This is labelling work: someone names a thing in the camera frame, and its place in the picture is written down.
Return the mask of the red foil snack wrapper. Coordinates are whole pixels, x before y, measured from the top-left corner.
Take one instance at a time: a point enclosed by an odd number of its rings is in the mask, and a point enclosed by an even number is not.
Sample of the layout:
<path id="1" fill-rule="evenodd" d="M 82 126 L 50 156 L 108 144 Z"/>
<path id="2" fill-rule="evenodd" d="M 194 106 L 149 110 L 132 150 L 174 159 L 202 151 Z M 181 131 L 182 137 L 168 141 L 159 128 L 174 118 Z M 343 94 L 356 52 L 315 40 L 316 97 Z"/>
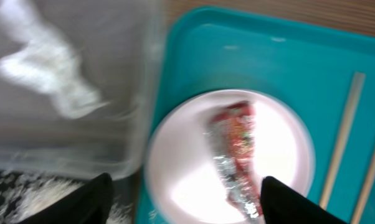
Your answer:
<path id="1" fill-rule="evenodd" d="M 255 184 L 254 109 L 239 101 L 216 111 L 207 123 L 208 140 L 227 201 L 247 223 L 262 223 L 260 192 Z"/>

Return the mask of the white napkin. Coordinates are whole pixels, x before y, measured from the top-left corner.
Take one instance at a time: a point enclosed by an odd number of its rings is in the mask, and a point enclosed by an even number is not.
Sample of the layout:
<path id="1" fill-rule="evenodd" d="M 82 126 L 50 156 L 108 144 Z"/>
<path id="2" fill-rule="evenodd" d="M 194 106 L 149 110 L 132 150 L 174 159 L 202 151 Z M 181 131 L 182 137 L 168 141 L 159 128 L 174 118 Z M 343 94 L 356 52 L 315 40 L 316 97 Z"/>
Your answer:
<path id="1" fill-rule="evenodd" d="M 0 58 L 0 78 L 46 95 L 56 112 L 79 119 L 108 104 L 81 74 L 82 58 L 31 1 L 0 1 L 0 28 L 21 49 Z"/>

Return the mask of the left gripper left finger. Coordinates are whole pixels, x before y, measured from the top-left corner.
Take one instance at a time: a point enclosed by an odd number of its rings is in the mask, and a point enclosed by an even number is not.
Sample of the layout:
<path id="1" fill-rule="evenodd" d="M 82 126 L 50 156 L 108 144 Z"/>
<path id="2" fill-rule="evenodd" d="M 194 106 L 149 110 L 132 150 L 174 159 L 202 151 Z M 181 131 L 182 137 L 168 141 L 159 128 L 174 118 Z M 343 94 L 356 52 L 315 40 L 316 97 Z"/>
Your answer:
<path id="1" fill-rule="evenodd" d="M 102 173 L 19 224 L 105 224 L 113 203 L 113 181 Z"/>

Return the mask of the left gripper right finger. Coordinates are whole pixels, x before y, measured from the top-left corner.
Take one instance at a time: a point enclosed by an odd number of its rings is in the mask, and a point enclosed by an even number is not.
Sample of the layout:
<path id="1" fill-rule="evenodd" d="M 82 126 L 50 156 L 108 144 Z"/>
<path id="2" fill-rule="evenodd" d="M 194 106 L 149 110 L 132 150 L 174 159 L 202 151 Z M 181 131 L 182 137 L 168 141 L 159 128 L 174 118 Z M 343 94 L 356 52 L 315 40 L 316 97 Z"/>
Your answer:
<path id="1" fill-rule="evenodd" d="M 346 224 L 272 176 L 262 180 L 260 203 L 266 224 Z"/>

